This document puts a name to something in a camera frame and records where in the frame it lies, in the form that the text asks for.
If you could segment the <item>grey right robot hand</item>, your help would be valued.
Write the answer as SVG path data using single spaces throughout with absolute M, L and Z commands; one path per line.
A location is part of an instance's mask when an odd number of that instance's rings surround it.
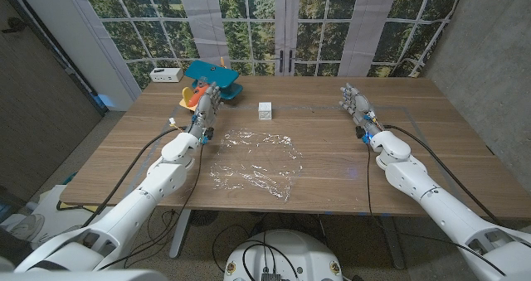
M 357 88 L 349 83 L 340 90 L 343 94 L 343 98 L 339 101 L 340 107 L 352 117 L 356 137 L 368 143 L 374 135 L 384 130 L 378 122 L 373 106 Z

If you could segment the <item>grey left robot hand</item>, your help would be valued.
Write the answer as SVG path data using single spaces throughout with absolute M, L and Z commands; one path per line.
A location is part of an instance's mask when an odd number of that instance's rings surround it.
M 220 88 L 216 83 L 206 85 L 205 91 L 199 97 L 192 117 L 192 122 L 186 127 L 185 132 L 196 138 L 203 135 L 203 130 L 211 128 L 215 123 L 217 111 L 223 105 L 221 102 Z

